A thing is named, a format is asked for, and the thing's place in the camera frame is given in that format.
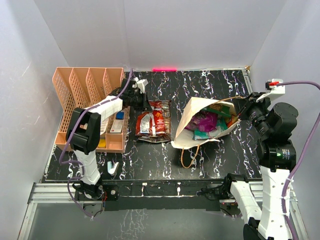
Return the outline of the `aluminium frame rail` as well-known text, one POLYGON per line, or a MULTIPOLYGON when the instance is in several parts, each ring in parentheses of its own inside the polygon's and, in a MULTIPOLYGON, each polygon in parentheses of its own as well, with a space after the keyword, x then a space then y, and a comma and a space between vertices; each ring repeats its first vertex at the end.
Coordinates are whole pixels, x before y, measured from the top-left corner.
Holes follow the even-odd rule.
MULTIPOLYGON (((71 204, 72 202, 66 183, 34 183, 27 202, 18 239, 28 239, 39 204, 71 204)), ((298 199, 293 187, 290 188, 290 216, 292 217, 299 239, 308 240, 308 233, 303 223, 298 207, 298 199)))

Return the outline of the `brown paper bag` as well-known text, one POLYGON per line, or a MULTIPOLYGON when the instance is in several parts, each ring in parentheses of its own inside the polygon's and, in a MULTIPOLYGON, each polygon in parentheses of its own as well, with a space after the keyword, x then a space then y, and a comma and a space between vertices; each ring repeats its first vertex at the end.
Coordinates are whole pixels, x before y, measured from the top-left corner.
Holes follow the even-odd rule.
POLYGON ((219 142, 219 138, 228 135, 240 122, 230 100, 241 100, 241 96, 215 100, 191 97, 185 106, 171 145, 181 149, 180 162, 188 169, 196 161, 200 146, 208 142, 219 142), (186 166, 183 152, 196 147, 196 152, 186 166))

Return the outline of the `brown snack bag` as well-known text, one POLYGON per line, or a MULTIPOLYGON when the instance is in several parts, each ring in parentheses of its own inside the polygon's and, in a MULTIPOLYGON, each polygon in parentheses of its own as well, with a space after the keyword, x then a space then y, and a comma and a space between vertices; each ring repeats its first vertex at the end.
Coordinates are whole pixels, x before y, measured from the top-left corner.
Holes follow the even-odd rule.
POLYGON ((137 136, 137 139, 139 141, 144 141, 148 143, 167 143, 171 141, 171 112, 170 112, 170 105, 171 102, 168 100, 158 100, 158 101, 164 101, 164 107, 163 107, 163 117, 164 117, 164 123, 165 123, 165 134, 157 137, 149 137, 146 135, 140 135, 137 136))

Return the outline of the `red doritos snack bag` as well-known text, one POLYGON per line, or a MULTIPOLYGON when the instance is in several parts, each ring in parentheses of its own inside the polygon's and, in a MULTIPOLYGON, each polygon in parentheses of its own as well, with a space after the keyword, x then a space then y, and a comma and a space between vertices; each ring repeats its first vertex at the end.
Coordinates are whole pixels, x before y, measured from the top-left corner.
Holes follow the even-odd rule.
POLYGON ((164 101, 150 101, 151 112, 142 112, 136 121, 135 135, 159 137, 166 133, 164 101))

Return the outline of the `green real chips bag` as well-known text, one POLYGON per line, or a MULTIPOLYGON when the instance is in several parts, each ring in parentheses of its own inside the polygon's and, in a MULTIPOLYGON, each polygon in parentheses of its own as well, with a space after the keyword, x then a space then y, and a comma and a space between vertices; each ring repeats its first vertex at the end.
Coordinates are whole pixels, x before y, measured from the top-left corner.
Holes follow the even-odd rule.
POLYGON ((227 105, 223 105, 220 103, 217 104, 210 104, 209 106, 206 106, 202 109, 202 111, 210 112, 210 113, 215 113, 217 115, 230 118, 230 107, 227 105))

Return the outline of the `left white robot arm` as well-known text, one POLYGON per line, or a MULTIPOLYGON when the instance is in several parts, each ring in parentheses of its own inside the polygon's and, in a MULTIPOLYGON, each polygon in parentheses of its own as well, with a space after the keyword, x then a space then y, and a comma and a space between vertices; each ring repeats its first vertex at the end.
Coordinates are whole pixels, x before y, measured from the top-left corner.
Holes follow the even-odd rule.
POLYGON ((103 195, 101 174, 96 160, 96 149, 101 135, 101 123, 123 110, 132 107, 136 111, 150 111, 145 90, 135 86, 117 88, 103 100, 87 108, 75 108, 72 112, 66 133, 66 144, 76 155, 74 161, 80 169, 80 186, 74 188, 97 200, 103 195))

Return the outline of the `blue object in organizer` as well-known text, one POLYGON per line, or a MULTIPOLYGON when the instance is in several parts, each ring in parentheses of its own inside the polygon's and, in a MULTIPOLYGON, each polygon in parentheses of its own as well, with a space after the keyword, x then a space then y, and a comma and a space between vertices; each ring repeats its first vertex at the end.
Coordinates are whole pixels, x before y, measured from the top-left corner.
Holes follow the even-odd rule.
POLYGON ((125 118, 125 113, 123 111, 120 111, 116 114, 115 118, 117 120, 123 120, 125 118))

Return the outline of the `red light strip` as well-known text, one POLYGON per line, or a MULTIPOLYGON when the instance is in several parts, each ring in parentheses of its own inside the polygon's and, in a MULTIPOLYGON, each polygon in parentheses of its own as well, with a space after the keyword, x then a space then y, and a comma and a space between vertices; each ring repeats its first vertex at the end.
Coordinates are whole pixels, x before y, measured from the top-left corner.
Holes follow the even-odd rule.
POLYGON ((153 72, 176 72, 177 69, 175 67, 154 67, 152 71, 153 72))

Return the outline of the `purple snack bag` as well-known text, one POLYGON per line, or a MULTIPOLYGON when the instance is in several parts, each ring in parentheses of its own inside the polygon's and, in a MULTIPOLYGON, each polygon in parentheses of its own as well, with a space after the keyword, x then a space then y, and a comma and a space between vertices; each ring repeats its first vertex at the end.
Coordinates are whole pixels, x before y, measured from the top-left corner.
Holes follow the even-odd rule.
POLYGON ((185 129, 207 133, 216 128, 217 121, 218 115, 216 113, 201 110, 191 118, 185 129))

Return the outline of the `white red card box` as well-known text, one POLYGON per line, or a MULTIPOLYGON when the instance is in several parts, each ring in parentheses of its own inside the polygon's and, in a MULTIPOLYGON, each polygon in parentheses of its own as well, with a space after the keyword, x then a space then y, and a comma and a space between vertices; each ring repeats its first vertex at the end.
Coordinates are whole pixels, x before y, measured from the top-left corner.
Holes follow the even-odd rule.
POLYGON ((110 134, 121 134, 123 131, 124 120, 115 119, 109 131, 110 134))

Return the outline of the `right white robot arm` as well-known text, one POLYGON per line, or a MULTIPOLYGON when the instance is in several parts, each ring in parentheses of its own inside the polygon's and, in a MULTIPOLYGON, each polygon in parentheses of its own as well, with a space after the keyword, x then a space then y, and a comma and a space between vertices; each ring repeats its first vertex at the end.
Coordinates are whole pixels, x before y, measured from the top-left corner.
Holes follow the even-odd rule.
POLYGON ((292 240, 290 214, 290 179, 297 153, 290 137, 297 126, 298 110, 284 102, 271 110, 268 93, 253 92, 234 102, 237 117, 251 122, 259 134, 256 142, 262 174, 262 205, 259 206, 244 175, 229 173, 221 192, 235 199, 243 217, 245 240, 292 240))

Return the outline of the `teal snack bag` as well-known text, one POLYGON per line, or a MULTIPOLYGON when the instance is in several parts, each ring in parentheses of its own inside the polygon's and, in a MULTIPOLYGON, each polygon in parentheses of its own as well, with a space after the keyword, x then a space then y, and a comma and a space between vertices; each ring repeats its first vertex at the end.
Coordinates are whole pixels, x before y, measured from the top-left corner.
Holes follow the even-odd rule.
POLYGON ((199 130, 194 131, 194 140, 207 140, 207 139, 213 139, 217 137, 219 134, 227 130, 228 127, 226 125, 225 119, 224 118, 219 118, 217 120, 217 124, 215 129, 211 130, 210 132, 202 132, 199 130))

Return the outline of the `white plastic hook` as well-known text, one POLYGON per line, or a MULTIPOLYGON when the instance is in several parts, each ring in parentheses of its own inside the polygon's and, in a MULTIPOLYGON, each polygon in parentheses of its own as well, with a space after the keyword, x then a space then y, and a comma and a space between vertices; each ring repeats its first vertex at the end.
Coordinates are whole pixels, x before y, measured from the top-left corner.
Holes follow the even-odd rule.
POLYGON ((107 172, 111 176, 115 176, 119 167, 119 162, 113 163, 112 161, 107 162, 107 172))

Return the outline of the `yellow round object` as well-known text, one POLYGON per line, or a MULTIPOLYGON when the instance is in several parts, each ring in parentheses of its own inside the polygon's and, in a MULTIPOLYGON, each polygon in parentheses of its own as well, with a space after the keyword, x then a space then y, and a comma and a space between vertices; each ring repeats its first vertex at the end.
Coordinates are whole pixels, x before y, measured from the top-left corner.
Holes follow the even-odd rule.
POLYGON ((97 146, 99 149, 105 149, 106 148, 106 140, 101 138, 99 140, 99 143, 98 143, 98 146, 97 146))

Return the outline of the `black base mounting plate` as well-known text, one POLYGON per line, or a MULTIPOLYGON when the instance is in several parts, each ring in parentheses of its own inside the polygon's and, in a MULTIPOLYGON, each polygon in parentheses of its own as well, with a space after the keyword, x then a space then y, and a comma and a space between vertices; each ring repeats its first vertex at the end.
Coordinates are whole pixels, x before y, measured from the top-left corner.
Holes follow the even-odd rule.
POLYGON ((103 211, 206 210, 240 215, 223 180, 103 180, 97 186, 72 185, 76 200, 103 211))

